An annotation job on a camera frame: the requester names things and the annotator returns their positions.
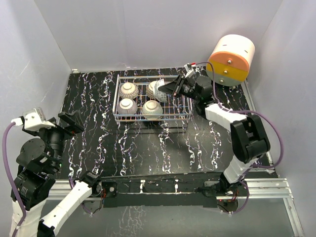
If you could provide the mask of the purple striped bowl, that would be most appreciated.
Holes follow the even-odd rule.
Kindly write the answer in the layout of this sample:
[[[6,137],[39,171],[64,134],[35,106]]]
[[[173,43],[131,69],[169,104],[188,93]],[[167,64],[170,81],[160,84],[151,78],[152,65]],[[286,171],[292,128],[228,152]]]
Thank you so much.
[[[134,100],[124,98],[119,102],[117,112],[119,115],[134,115],[137,112],[137,104]]]

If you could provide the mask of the brown spoke patterned bowl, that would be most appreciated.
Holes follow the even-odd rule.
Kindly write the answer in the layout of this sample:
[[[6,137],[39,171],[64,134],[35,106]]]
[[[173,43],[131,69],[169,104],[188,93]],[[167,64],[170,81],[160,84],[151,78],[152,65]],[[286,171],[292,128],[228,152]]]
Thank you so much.
[[[131,82],[126,82],[124,83],[120,89],[119,89],[119,96],[122,99],[135,99],[139,94],[139,89],[138,87],[131,83]]]

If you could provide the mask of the red patterned bowl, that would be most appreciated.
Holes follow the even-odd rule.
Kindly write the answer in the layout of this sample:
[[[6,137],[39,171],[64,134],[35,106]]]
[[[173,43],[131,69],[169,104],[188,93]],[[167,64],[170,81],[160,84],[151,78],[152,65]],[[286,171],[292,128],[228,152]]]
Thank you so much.
[[[153,88],[154,98],[162,103],[167,102],[167,94],[159,90],[159,88],[163,86],[164,84],[165,84],[164,79],[159,79],[156,81]]]

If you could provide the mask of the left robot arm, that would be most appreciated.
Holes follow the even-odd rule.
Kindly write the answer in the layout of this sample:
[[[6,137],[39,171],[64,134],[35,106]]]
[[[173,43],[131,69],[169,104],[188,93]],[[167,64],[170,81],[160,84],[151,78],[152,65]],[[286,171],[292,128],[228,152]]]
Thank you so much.
[[[56,118],[46,119],[41,108],[33,108],[11,120],[2,138],[2,157],[11,185],[13,214],[9,235],[11,237],[55,237],[71,214],[88,197],[101,194],[101,178],[85,172],[78,181],[71,181],[70,192],[44,217],[42,209],[55,184],[54,175],[62,166],[65,141],[84,131],[79,111],[61,112],[60,120],[67,126],[57,124]],[[6,142],[9,130],[20,126],[33,136],[23,144],[16,159],[17,177],[9,170]]]

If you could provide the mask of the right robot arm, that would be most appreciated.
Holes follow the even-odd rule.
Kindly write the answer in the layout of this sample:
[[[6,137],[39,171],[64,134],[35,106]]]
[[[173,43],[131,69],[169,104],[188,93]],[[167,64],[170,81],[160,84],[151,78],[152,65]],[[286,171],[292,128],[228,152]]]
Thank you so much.
[[[271,148],[260,117],[251,112],[234,113],[215,103],[213,83],[206,76],[197,77],[195,84],[191,84],[187,78],[179,75],[171,82],[156,84],[153,91],[155,95],[161,92],[193,99],[198,115],[230,132],[234,155],[212,189],[226,196],[233,195],[246,172]]]

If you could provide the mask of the green patterned bowl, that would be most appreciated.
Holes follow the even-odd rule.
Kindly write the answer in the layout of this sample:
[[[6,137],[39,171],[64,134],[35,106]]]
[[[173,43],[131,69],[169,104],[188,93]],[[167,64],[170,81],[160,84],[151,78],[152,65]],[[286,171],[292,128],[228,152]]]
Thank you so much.
[[[163,108],[156,100],[149,100],[143,105],[141,113],[146,119],[159,119]]]

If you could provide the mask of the brown scale patterned bowl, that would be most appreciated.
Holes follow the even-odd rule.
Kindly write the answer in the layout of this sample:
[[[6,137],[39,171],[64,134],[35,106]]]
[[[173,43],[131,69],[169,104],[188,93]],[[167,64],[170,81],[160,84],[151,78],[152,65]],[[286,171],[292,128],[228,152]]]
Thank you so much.
[[[157,81],[153,81],[151,83],[149,83],[146,87],[146,96],[150,99],[150,100],[155,100],[155,96],[154,96],[154,87]]]

